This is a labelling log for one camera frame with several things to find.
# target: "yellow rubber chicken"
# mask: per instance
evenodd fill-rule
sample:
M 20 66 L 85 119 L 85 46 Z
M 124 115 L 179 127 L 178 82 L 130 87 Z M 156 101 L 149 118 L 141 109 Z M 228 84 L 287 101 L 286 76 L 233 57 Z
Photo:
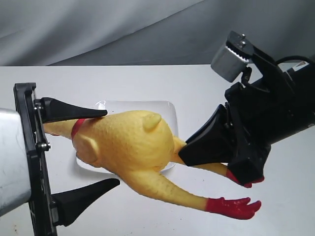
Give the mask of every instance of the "yellow rubber chicken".
M 44 130 L 72 140 L 79 159 L 115 173 L 143 196 L 235 219 L 251 219 L 261 207 L 260 201 L 249 204 L 250 198 L 226 200 L 196 196 L 163 176 L 160 171 L 169 162 L 184 164 L 178 152 L 186 143 L 173 135 L 160 114 L 128 111 L 102 118 L 47 123 Z M 222 163 L 194 167 L 237 182 Z

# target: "white table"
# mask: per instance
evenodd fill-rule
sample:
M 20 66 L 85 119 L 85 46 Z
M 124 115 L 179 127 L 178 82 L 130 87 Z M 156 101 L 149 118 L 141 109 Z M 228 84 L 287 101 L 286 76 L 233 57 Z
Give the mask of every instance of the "white table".
M 14 109 L 13 86 L 36 82 L 37 97 L 90 107 L 100 100 L 168 100 L 175 105 L 179 135 L 188 138 L 225 101 L 230 83 L 208 65 L 137 67 L 0 67 L 0 107 Z M 315 232 L 315 129 L 274 145 L 266 180 L 245 189 L 207 171 L 176 165 L 166 173 L 180 187 L 205 197 L 252 197 L 262 208 L 239 221 L 151 200 L 122 183 L 92 204 L 60 236 L 311 236 Z M 71 141 L 48 136 L 52 193 L 107 178 L 77 166 Z M 28 205 L 0 218 L 0 235 L 32 236 Z

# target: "black cable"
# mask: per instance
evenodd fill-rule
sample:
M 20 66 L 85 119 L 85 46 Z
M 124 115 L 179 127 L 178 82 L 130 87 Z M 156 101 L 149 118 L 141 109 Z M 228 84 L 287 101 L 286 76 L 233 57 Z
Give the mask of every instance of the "black cable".
M 303 61 L 307 62 L 308 64 L 315 64 L 315 61 L 311 60 L 308 57 L 304 57 L 304 56 L 288 56 L 288 57 L 284 57 L 284 58 L 281 58 L 281 59 L 277 60 L 276 64 L 279 65 L 279 64 L 287 62 L 289 60 L 303 60 Z

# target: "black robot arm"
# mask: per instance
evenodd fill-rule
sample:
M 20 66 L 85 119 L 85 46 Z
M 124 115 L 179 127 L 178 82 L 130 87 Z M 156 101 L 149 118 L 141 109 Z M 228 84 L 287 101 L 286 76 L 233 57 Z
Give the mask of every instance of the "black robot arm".
M 282 71 L 278 65 L 302 60 Z M 256 65 L 262 78 L 250 84 Z M 273 60 L 252 45 L 244 35 L 231 32 L 215 55 L 212 69 L 229 82 L 227 102 L 188 140 L 179 156 L 188 166 L 227 163 L 244 185 L 263 177 L 271 145 L 315 124 L 315 63 L 293 56 Z

